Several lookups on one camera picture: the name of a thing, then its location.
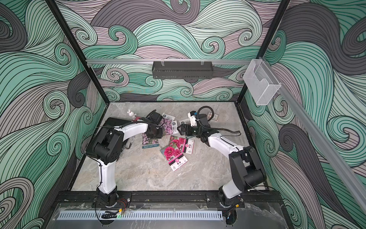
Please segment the red flower green seed packet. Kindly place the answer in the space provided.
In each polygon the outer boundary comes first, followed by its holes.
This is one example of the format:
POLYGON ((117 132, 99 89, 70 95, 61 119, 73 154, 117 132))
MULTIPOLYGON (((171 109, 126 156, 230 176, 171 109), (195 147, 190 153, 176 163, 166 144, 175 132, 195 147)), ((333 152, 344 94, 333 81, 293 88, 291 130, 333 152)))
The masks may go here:
POLYGON ((184 120, 181 120, 180 121, 180 124, 181 125, 191 125, 191 120, 188 118, 188 119, 184 119, 184 120))

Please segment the purple flower seed packet front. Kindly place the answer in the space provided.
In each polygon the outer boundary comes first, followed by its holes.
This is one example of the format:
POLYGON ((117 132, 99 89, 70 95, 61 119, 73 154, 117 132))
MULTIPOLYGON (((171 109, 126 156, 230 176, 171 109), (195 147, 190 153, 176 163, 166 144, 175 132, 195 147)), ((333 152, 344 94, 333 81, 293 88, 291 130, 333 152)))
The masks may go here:
POLYGON ((155 148, 159 146, 159 140, 157 138, 149 138, 145 133, 142 134, 142 137, 142 149, 155 148))

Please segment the purple flower seed packet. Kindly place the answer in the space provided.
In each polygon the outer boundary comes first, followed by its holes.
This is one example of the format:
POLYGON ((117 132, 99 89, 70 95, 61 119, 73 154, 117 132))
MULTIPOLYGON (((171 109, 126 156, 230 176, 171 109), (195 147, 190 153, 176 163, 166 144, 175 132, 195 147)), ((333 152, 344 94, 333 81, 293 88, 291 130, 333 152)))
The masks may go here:
POLYGON ((145 133, 142 134, 142 137, 142 149, 155 148, 159 146, 159 140, 157 138, 149 138, 145 133))
POLYGON ((178 134, 178 123, 175 117, 166 113, 163 113, 162 117, 163 119, 159 125, 162 126, 163 135, 178 134))

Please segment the purple flower seed packet back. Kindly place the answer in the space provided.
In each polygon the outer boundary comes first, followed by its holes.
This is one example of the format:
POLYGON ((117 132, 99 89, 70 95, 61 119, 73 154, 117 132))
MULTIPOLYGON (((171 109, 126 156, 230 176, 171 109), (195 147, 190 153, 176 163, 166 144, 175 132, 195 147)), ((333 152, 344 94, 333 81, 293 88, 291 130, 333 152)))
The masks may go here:
POLYGON ((178 123, 175 117, 166 113, 163 113, 162 117, 163 119, 159 125, 162 126, 163 135, 178 134, 178 123))

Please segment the pink flower packet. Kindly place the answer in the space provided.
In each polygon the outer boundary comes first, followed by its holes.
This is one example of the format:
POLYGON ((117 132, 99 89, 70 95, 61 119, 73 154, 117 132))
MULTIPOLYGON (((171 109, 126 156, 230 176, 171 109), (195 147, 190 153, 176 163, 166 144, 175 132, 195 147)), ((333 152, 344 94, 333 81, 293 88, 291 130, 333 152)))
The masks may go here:
POLYGON ((194 148, 194 140, 190 138, 170 136, 168 146, 179 149, 182 153, 192 154, 194 148))

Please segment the pink carnation seed packet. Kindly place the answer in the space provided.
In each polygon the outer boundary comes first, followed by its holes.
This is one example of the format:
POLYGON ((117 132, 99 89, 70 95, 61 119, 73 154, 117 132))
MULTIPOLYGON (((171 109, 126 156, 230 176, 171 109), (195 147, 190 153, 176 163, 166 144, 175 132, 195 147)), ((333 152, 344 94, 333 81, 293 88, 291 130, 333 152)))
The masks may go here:
POLYGON ((186 156, 175 144, 161 148, 160 152, 164 156, 165 160, 168 162, 168 165, 170 166, 172 171, 178 170, 180 167, 188 162, 186 156))

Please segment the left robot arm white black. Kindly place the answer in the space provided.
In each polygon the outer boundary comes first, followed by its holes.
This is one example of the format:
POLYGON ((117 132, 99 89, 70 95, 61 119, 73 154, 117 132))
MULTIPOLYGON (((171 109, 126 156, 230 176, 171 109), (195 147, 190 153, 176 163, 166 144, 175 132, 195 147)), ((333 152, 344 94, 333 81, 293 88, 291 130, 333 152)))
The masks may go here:
POLYGON ((86 149, 85 154, 97 162, 99 184, 96 193, 107 207, 115 206, 118 199, 115 164, 128 139, 142 133, 160 138, 163 133, 162 125, 145 118, 137 121, 109 118, 86 149))

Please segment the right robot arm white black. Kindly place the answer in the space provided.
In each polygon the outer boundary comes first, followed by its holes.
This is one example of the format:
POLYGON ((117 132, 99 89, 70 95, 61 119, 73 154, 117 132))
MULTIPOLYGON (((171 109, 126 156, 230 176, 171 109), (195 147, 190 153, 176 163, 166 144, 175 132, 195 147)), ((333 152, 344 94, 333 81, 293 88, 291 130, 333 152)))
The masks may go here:
POLYGON ((207 146, 222 153, 230 163, 232 179, 219 188, 220 204, 228 208, 234 199, 242 193, 254 189, 266 181, 266 173, 256 149, 252 146, 240 146, 220 133, 226 131, 241 134, 224 128, 214 129, 204 126, 180 125, 178 132, 184 136, 195 136, 207 146))

